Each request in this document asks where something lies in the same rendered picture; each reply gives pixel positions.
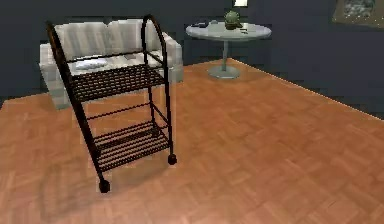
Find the framed wall picture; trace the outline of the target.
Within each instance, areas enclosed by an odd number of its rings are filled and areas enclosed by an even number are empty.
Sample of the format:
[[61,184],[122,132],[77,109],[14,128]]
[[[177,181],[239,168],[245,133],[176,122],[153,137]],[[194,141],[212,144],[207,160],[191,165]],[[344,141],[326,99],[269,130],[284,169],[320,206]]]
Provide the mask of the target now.
[[332,21],[384,29],[384,0],[336,0]]

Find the white sofa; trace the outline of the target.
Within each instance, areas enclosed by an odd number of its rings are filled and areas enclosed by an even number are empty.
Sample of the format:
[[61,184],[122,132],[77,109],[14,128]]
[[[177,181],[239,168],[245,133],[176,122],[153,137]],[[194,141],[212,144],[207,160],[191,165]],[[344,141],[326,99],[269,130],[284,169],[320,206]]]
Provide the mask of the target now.
[[[160,40],[150,20],[68,23],[57,25],[55,31],[74,76],[144,63],[161,71],[161,62],[167,60],[168,71],[161,75],[172,83],[183,80],[181,45],[167,33]],[[105,59],[108,64],[89,70],[75,68],[77,61],[89,59]]]

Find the white pillow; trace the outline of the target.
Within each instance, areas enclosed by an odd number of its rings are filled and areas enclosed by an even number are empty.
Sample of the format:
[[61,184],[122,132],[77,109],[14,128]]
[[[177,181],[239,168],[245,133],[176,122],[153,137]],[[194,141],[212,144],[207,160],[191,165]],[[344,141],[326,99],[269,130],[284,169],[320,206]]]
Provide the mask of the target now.
[[77,61],[75,63],[75,68],[77,70],[89,70],[104,67],[107,64],[108,62],[105,59],[89,59],[84,61]]

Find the round grey pedestal table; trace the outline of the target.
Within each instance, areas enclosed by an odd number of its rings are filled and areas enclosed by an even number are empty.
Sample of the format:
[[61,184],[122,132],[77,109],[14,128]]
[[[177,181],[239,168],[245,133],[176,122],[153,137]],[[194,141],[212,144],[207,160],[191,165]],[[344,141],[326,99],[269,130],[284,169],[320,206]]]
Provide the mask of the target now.
[[[247,30],[249,34],[242,34],[240,30]],[[206,28],[197,28],[188,26],[186,34],[193,38],[221,41],[223,43],[222,64],[211,67],[208,74],[218,79],[235,79],[240,75],[240,71],[227,65],[228,49],[230,42],[247,42],[268,38],[272,34],[272,30],[262,25],[252,23],[242,23],[242,28],[227,30],[224,22],[218,24],[209,24]]]

